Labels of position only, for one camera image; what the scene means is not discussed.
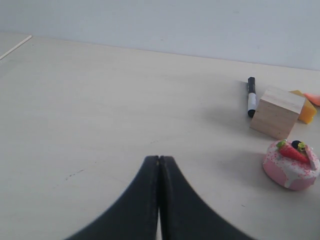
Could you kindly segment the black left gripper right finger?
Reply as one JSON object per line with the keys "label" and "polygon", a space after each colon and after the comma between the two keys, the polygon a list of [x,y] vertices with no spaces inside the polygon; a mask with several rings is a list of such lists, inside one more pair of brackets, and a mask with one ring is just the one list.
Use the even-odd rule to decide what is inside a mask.
{"label": "black left gripper right finger", "polygon": [[188,183],[175,159],[159,158],[158,204],[163,240],[251,240],[212,210]]}

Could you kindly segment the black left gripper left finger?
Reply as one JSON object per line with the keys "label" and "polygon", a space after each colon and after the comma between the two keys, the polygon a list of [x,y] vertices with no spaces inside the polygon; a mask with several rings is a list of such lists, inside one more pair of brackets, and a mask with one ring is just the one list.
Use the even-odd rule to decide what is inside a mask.
{"label": "black left gripper left finger", "polygon": [[135,178],[108,210],[69,240],[155,240],[159,157],[147,156]]}

